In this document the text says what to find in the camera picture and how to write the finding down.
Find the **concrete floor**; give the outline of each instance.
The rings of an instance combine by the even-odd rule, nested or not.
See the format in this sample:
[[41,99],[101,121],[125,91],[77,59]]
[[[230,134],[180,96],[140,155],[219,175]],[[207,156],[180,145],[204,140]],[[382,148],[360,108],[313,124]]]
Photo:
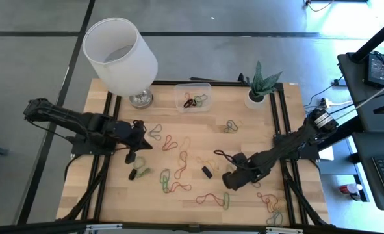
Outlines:
[[[0,31],[79,31],[88,2],[0,0]],[[326,4],[314,3],[313,7]],[[321,38],[144,38],[159,62],[157,79],[194,76],[234,81],[239,73],[252,76],[260,60],[265,73],[283,70],[281,82],[299,83],[303,102],[308,104],[313,94],[340,77],[336,56],[360,48],[381,28],[384,1],[335,2],[326,10],[312,12],[303,8],[302,0],[102,0],[95,4],[88,25],[109,17],[127,18],[143,32],[321,33]],[[8,156],[0,157],[0,225],[13,224],[17,219],[44,135],[41,129],[23,121],[22,112],[29,99],[56,100],[75,42],[76,37],[0,37],[0,146],[10,150]],[[384,43],[378,51],[384,53]],[[80,53],[66,108],[82,111],[94,77],[97,75]],[[313,103],[322,97],[335,103],[350,99],[347,88],[339,87],[319,95]],[[57,131],[70,134],[64,129]],[[70,148],[67,142],[54,138],[29,222],[55,219]],[[333,192],[337,185],[349,180],[322,177],[331,223],[384,232],[384,211],[372,201],[359,203]]]

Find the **lamp base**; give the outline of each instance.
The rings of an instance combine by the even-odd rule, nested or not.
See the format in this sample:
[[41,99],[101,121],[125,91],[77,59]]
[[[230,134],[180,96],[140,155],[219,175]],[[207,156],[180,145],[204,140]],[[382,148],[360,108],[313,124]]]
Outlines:
[[152,104],[153,94],[149,89],[145,89],[137,95],[129,96],[129,101],[134,108],[145,109]]

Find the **plastic box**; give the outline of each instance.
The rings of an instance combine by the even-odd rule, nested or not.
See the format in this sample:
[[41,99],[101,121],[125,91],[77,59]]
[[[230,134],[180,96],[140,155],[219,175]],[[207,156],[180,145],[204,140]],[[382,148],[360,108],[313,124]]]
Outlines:
[[[196,100],[202,100],[201,103],[184,108],[186,101],[195,96],[199,96]],[[174,86],[174,101],[180,113],[209,111],[212,105],[212,87],[209,83],[177,84]]]

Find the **wooden tabletop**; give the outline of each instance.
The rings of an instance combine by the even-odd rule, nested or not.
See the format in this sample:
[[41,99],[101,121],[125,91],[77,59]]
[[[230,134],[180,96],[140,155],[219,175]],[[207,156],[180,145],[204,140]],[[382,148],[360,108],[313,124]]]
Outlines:
[[[297,84],[283,84],[283,86],[291,129],[295,131],[305,118],[300,90]],[[113,155],[100,220],[159,224],[267,225],[266,220],[272,214],[268,212],[267,205],[261,198],[257,197],[257,193],[285,198],[279,163],[275,164],[270,175],[260,181],[260,188],[247,184],[233,191],[226,189],[222,182],[222,174],[227,171],[229,163],[222,156],[215,155],[213,151],[224,150],[230,155],[243,152],[249,157],[255,152],[270,149],[275,130],[269,96],[266,96],[261,110],[251,110],[244,104],[248,87],[213,86],[213,104],[209,112],[181,114],[175,108],[174,86],[153,85],[150,89],[154,94],[154,102],[150,107],[137,110],[125,98],[122,100],[118,119],[128,122],[143,120],[148,130],[157,124],[162,125],[160,141],[146,135],[146,140],[154,148],[137,152],[137,157],[143,157],[146,161],[146,166],[139,169],[139,172],[148,167],[151,173],[129,181],[128,175],[133,169],[133,164],[124,163],[127,150],[118,151]],[[84,111],[102,113],[106,96],[107,89],[104,84],[99,79],[93,79]],[[280,126],[284,132],[277,94],[276,100]],[[233,120],[238,125],[236,133],[224,133],[228,120]],[[162,151],[167,135],[172,136],[178,147]],[[187,152],[187,168],[182,172],[180,179],[175,179],[175,171],[183,166],[182,162],[179,162],[181,151]],[[198,157],[203,161],[212,161],[214,169],[208,164],[199,162]],[[57,218],[68,214],[85,192],[92,159],[91,155],[85,155],[70,166]],[[322,219],[329,221],[318,170],[309,161],[300,160],[298,165],[305,197]],[[208,179],[202,172],[203,166],[212,171],[214,174],[212,179]],[[177,187],[174,192],[164,193],[160,173],[166,168],[170,170],[169,189],[175,182],[191,185],[192,189],[187,191]],[[196,202],[198,196],[208,193],[223,199],[225,192],[230,197],[227,210],[219,206],[210,196],[202,204]],[[89,218],[93,217],[96,194],[92,197]],[[300,222],[297,199],[294,194],[292,197],[296,220]],[[288,214],[285,199],[283,201],[280,211],[285,226],[288,225]]]

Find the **black desk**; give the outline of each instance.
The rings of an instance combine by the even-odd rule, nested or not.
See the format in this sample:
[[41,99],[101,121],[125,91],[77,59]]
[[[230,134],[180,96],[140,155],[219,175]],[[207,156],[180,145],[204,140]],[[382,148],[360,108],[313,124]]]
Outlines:
[[[345,78],[353,102],[369,98],[378,92],[377,89],[365,85],[365,64],[356,64],[349,56],[338,55],[340,70]],[[318,145],[322,150],[350,136],[354,132],[384,132],[384,114],[374,114],[374,109],[384,106],[384,96],[369,101],[357,110],[358,116],[339,126],[338,131],[323,143]]]
[[384,187],[372,162],[372,157],[384,155],[384,133],[352,133],[352,138],[375,204],[384,210]]

